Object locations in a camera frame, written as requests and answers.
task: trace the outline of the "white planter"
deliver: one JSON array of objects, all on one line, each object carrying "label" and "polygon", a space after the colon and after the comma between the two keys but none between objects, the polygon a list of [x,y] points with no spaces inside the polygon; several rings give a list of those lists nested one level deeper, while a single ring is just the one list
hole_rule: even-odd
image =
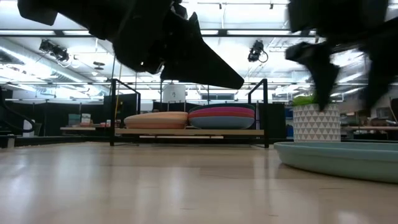
[{"label": "white planter", "polygon": [[341,141],[338,105],[328,105],[319,112],[318,105],[293,108],[294,141]]}]

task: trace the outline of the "white container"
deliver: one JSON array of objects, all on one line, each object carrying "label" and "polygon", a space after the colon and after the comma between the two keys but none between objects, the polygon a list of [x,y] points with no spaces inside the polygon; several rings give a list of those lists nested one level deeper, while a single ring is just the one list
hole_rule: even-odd
[{"label": "white container", "polygon": [[338,105],[330,104],[319,112],[316,104],[293,108],[295,142],[340,142],[340,111]]}]

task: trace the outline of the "wooden floor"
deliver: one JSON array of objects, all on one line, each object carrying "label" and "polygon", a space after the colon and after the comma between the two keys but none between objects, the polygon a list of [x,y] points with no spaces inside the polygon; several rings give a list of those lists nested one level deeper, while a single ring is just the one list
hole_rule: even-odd
[{"label": "wooden floor", "polygon": [[398,186],[292,169],[249,146],[64,144],[0,153],[2,224],[398,220]]}]

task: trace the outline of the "ceiling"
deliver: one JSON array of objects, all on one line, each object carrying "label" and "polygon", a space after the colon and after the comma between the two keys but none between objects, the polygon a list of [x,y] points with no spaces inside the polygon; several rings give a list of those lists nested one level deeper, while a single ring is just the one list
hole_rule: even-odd
[{"label": "ceiling", "polygon": [[[285,11],[288,1],[272,0],[273,7],[270,6],[270,0],[266,1],[243,1],[243,0],[197,0],[197,1],[183,1],[182,5],[187,8],[189,14],[195,11],[199,16],[201,29],[273,29],[274,31],[285,30],[289,28],[286,20]],[[68,18],[58,15],[57,20],[53,26],[46,26],[37,22],[23,19],[17,10],[16,1],[3,0],[0,1],[0,34],[11,32],[10,30],[17,30],[17,33],[24,35],[32,33],[34,30],[37,34],[45,32],[45,30],[85,30],[84,27],[69,20]],[[57,63],[53,57],[43,55],[39,50],[40,43],[43,39],[48,39],[54,44],[65,47],[72,58],[67,63]],[[252,63],[248,62],[247,57],[249,49],[256,40],[261,39],[265,46],[265,51],[269,55],[266,63]],[[288,60],[285,60],[284,50],[294,44],[302,41],[314,42],[312,37],[204,37],[205,42],[235,71],[237,71],[245,82],[256,83],[263,78],[267,78],[268,82],[276,83],[292,83],[305,82],[309,78],[309,73],[306,69]],[[21,80],[30,82],[105,82],[107,78],[119,78],[123,82],[137,82],[136,87],[139,90],[153,91],[154,99],[158,99],[158,91],[160,88],[159,75],[152,75],[149,73],[136,73],[135,71],[121,66],[116,61],[114,64],[113,48],[110,42],[106,40],[98,40],[90,36],[84,37],[0,37],[0,47],[3,50],[16,53],[16,57],[26,57],[35,61],[30,65],[31,72],[27,72]],[[333,56],[333,61],[343,67],[338,82],[349,83],[363,83],[366,78],[362,75],[364,72],[364,59],[361,52],[351,50],[342,54]],[[103,70],[95,70],[96,65],[93,62],[102,62],[105,65]],[[10,72],[11,69],[3,65],[0,70],[0,82],[10,81],[9,75],[2,76],[5,71]],[[41,77],[34,74],[38,71],[49,69],[50,74],[47,77]],[[276,85],[270,87],[270,93],[286,94],[289,91],[291,94],[302,94],[302,88],[282,88],[291,85]],[[85,88],[73,90],[77,93],[82,92]],[[249,91],[253,85],[243,86],[244,90]],[[109,88],[108,86],[95,87],[96,91],[93,95],[105,95]],[[344,93],[348,90],[357,88],[357,86],[345,85],[336,89],[336,93]],[[197,85],[187,85],[188,91],[197,91]],[[224,90],[215,86],[211,87],[213,90]]]}]

